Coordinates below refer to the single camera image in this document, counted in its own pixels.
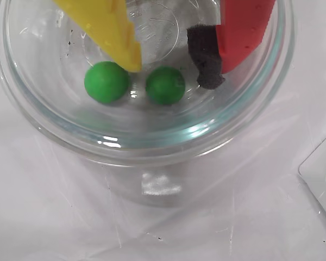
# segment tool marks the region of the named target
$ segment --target yellow wedge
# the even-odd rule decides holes
[[[141,47],[126,0],[54,0],[100,48],[129,72],[141,71]]]

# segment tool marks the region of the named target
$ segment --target black foam piece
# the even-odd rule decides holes
[[[189,54],[199,70],[198,84],[215,90],[225,79],[221,75],[222,59],[218,52],[216,26],[197,25],[187,30]]]

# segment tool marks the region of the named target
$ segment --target white table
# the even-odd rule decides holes
[[[294,7],[296,53],[262,116],[217,152],[147,170],[175,195],[51,143],[0,88],[0,261],[325,261],[326,214],[298,167],[326,137],[326,0]]]

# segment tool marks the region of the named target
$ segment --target clear glass container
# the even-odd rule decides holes
[[[294,49],[290,0],[277,0],[262,44],[215,91],[197,83],[187,28],[220,23],[215,0],[129,0],[142,45],[143,71],[130,92],[99,104],[84,88],[85,72],[110,58],[52,0],[0,0],[0,78],[11,101],[41,133],[85,157],[111,165],[176,163],[220,148],[268,105]],[[178,104],[151,103],[145,79],[173,66],[186,80]]]

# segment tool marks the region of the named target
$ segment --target plastic wrap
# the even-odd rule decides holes
[[[296,53],[275,100],[182,164],[87,161],[33,130],[0,88],[0,261],[325,261],[326,214],[298,167],[326,137],[326,0],[294,7]]]

